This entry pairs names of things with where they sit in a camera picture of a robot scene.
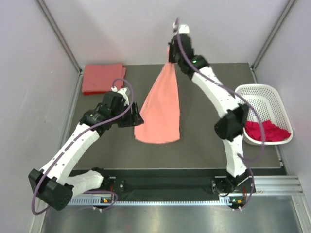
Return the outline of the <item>salmon pink t shirt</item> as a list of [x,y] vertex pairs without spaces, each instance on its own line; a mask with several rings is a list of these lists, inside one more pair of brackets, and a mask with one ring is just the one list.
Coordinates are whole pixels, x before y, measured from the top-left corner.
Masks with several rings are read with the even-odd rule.
[[137,141],[166,144],[180,139],[180,106],[175,65],[166,62],[156,78],[140,115],[142,125],[134,128]]

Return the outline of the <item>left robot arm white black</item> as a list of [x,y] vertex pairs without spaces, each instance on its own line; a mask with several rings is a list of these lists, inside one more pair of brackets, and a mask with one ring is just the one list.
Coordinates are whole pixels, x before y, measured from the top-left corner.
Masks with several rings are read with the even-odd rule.
[[40,170],[33,169],[29,173],[28,179],[34,193],[32,203],[39,198],[60,211],[77,195],[90,190],[106,192],[110,188],[110,180],[103,169],[93,168],[84,174],[70,176],[73,168],[87,149],[112,125],[124,128],[143,123],[130,89],[118,90],[113,87],[94,109],[83,114],[59,152]]

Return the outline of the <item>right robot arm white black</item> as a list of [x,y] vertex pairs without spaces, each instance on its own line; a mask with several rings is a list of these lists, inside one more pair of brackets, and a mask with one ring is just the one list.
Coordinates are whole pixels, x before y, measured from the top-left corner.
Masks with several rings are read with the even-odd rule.
[[251,172],[243,162],[243,130],[249,107],[241,104],[224,89],[207,60],[194,53],[187,34],[174,35],[169,42],[169,62],[178,64],[182,73],[198,86],[215,107],[219,120],[214,125],[216,135],[222,140],[226,155],[227,177],[214,181],[214,190],[221,193],[222,181],[227,192],[253,191]]

